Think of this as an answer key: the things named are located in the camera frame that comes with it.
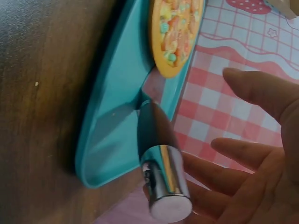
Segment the dark handle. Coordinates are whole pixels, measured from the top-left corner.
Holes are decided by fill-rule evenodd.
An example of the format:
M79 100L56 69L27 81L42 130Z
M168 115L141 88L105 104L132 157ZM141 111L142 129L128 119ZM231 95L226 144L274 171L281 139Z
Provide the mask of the dark handle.
M152 100L140 107L137 127L139 159L151 147L168 145L178 148L173 127L164 111Z

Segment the finger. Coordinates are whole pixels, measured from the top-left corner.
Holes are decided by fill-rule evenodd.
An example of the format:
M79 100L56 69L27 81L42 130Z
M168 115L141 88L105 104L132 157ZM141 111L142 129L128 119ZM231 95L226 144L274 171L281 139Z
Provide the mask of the finger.
M258 71L225 69L223 76L237 96L259 105L281 124L286 170L299 184L299 86Z
M233 196L250 174L223 168L191 154L183 153L184 169L209 189Z
M193 211L217 220L227 207L230 197L216 191L207 190L190 181L187 181L187 184Z
M241 140L217 138L211 147L222 155L253 171L258 170L264 159L278 147L251 143Z
M214 224L215 222L201 215L198 215L192 212L183 222L179 222L177 224Z
M259 105L280 124L289 108L299 105L299 86L270 74L226 68L223 77L238 97Z

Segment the toy pizza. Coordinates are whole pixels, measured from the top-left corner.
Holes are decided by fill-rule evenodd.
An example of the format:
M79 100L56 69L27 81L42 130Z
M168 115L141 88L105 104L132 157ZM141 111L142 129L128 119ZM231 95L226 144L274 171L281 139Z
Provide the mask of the toy pizza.
M150 40L156 66L165 78L177 75L195 44L204 0L152 0Z

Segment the star print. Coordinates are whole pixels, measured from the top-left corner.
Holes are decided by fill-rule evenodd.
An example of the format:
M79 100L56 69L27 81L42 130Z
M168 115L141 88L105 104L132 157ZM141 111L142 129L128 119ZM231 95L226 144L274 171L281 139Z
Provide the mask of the star print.
M268 31L268 35L269 35L271 38L275 38L275 37L277 37L277 32L276 32L276 30L270 28L269 31Z

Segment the pizza cutter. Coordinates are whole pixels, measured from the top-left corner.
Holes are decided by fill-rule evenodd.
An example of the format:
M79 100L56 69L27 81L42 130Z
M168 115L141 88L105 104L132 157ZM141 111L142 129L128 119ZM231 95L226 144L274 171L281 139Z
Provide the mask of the pizza cutter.
M178 142L170 121L159 106L164 84L165 78L156 68L143 84L137 140L150 197L150 213L159 221L173 223L189 216L192 203Z

